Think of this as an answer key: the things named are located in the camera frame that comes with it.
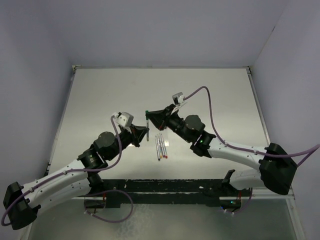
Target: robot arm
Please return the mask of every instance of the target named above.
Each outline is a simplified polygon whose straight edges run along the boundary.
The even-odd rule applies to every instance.
[[[201,122],[199,116],[189,115],[185,119],[179,117],[179,108],[185,104],[182,92],[173,95],[172,98],[175,104],[163,110],[146,113],[146,117],[157,129],[160,131],[165,128],[171,129],[186,142],[191,143],[190,149],[200,157],[222,158],[252,168],[245,171],[230,170],[228,172],[224,180],[237,190],[267,187],[277,194],[288,194],[297,164],[290,157],[272,158],[256,153],[286,155],[282,147],[274,143],[263,147],[228,142],[229,145],[236,148],[252,149],[253,152],[229,147],[216,135],[205,131],[206,126]]]
[[[121,130],[122,149],[130,144],[139,147],[149,129],[133,125],[134,117],[129,113],[115,113],[113,116]],[[106,131],[89,149],[60,170],[24,185],[17,182],[9,185],[3,200],[5,209],[18,199],[8,211],[12,228],[17,230],[29,225],[38,214],[68,199],[104,190],[98,173],[113,167],[108,167],[107,161],[114,159],[119,152],[117,137]]]

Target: white table surface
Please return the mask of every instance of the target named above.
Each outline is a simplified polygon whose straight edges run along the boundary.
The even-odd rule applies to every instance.
[[[50,173],[76,159],[102,132],[113,132],[110,117],[128,112],[133,124],[145,126],[145,111],[162,110],[173,103],[172,95],[185,96],[200,86],[211,93],[213,119],[228,141],[267,146],[263,125],[247,71],[239,69],[77,69],[52,157]],[[213,133],[205,90],[187,101],[180,117],[199,115],[205,130]],[[159,131],[149,123],[150,141],[140,148],[127,147],[119,164],[100,172],[103,179],[221,179],[228,170],[248,167],[225,159],[195,155],[190,144],[171,130],[168,159],[157,160],[154,137]]]

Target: pen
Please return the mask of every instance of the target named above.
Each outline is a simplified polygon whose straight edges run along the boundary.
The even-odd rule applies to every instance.
[[[158,149],[159,149],[160,158],[162,159],[163,152],[162,152],[162,149],[161,149],[161,145],[160,145],[160,141],[159,141],[158,135],[155,136],[155,139],[156,139],[157,146],[158,146]]]
[[[162,133],[160,134],[160,139],[162,141],[165,158],[167,159],[168,158],[168,153],[167,153],[167,148],[166,148],[166,145],[165,145],[164,136],[162,135]]]
[[[158,161],[160,161],[160,152],[159,152],[159,146],[157,141],[157,136],[155,136],[155,149],[156,149],[156,155],[158,157]]]

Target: purple cable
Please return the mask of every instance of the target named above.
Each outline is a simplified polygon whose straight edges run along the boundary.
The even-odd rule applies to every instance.
[[[249,203],[251,202],[251,198],[253,195],[253,191],[254,191],[253,188],[250,188],[250,196],[249,196],[248,201],[246,201],[245,205],[243,207],[241,207],[238,211],[235,211],[234,214],[241,213],[243,210],[245,210],[249,206]]]
[[[120,220],[107,220],[107,219],[104,219],[104,218],[102,218],[102,217],[99,217],[99,216],[97,216],[97,215],[95,215],[95,214],[93,214],[93,213],[91,213],[91,212],[88,212],[86,205],[84,205],[85,213],[86,213],[86,214],[89,214],[90,216],[92,216],[92,217],[94,217],[94,218],[96,218],[96,219],[99,219],[99,220],[101,220],[101,221],[104,221],[104,222],[110,223],[110,224],[118,224],[118,223],[122,223],[122,222],[124,222],[125,220],[127,220],[127,219],[131,216],[132,212],[134,211],[134,201],[133,201],[132,198],[129,196],[129,194],[126,193],[125,191],[118,190],[118,189],[106,190],[106,191],[102,191],[102,192],[98,192],[98,193],[86,195],[86,197],[92,197],[92,196],[101,195],[101,194],[106,194],[106,193],[112,193],[112,192],[122,193],[122,194],[126,195],[126,196],[128,197],[128,199],[130,200],[130,202],[131,202],[131,210],[130,210],[129,214],[128,214],[126,217],[124,217],[124,218],[122,218],[122,219],[120,219]]]
[[[114,123],[114,119],[113,119],[113,118],[114,118],[114,116],[111,116],[111,118],[110,118],[110,119],[111,119],[111,124],[112,124],[112,127],[113,127],[114,131],[115,131],[115,136],[116,136],[116,138],[117,138],[117,140],[118,140],[118,145],[119,145],[118,159],[115,161],[115,163],[112,164],[112,165],[110,165],[110,166],[107,166],[107,167],[105,167],[105,168],[100,168],[100,169],[70,169],[70,170],[65,171],[67,174],[68,174],[68,173],[72,173],[72,172],[101,172],[101,171],[104,171],[104,170],[111,169],[111,168],[115,167],[115,166],[119,163],[119,161],[120,161],[120,159],[121,159],[121,155],[122,155],[122,144],[121,144],[121,139],[120,139],[120,136],[119,136],[119,133],[118,133],[118,130],[117,130],[117,127],[116,127],[116,125],[115,125],[115,123]],[[47,182],[50,182],[51,180],[56,179],[56,178],[58,178],[58,177],[60,177],[60,176],[62,176],[62,175],[64,175],[63,172],[60,172],[60,173],[58,173],[58,174],[56,174],[56,175],[53,175],[53,176],[47,178],[46,180],[44,180],[44,181],[36,184],[32,189],[35,190],[35,189],[41,187],[42,185],[46,184]],[[4,214],[3,214],[2,218],[1,218],[1,225],[2,225],[2,226],[6,227],[6,226],[11,225],[11,222],[5,223],[6,216],[8,215],[8,213],[10,212],[10,210],[13,208],[13,206],[14,206],[16,203],[18,203],[22,198],[24,198],[26,195],[28,195],[29,193],[31,193],[30,190],[28,190],[28,191],[26,191],[25,193],[23,193],[22,195],[20,195],[20,196],[19,196],[16,200],[14,200],[14,201],[10,204],[10,206],[5,210],[5,212],[4,212]],[[131,204],[132,204],[132,208],[133,208],[133,201],[132,201],[131,197],[130,197],[127,193],[126,193],[125,195],[129,198],[129,200],[130,200],[130,202],[131,202]]]
[[[308,157],[310,157],[310,155],[312,153],[314,153],[318,148],[320,148],[320,144],[315,145],[314,147],[305,150],[305,151],[301,151],[301,152],[297,152],[297,153],[293,153],[293,154],[282,154],[282,155],[276,155],[276,154],[270,154],[270,153],[265,153],[262,151],[255,151],[253,149],[248,149],[248,148],[244,148],[244,147],[238,147],[238,146],[233,146],[228,144],[225,140],[223,140],[223,138],[219,135],[215,124],[214,124],[214,119],[213,119],[213,113],[212,113],[212,104],[211,104],[211,96],[210,96],[210,92],[209,89],[206,86],[201,86],[199,87],[197,90],[195,90],[193,93],[191,93],[189,96],[186,96],[183,100],[188,100],[189,98],[191,98],[193,95],[195,95],[197,92],[199,92],[201,89],[205,89],[208,95],[208,100],[209,100],[209,111],[210,111],[210,120],[211,120],[211,125],[213,128],[213,131],[215,133],[215,135],[217,136],[217,138],[220,140],[220,142],[222,142],[225,146],[235,149],[235,150],[240,150],[240,151],[245,151],[245,152],[249,152],[249,153],[255,153],[255,154],[260,154],[260,155],[264,155],[267,157],[272,157],[272,158],[293,158],[293,157],[298,157],[298,156],[302,156],[307,154],[307,156],[305,156],[305,158],[298,163],[298,166],[300,166]]]

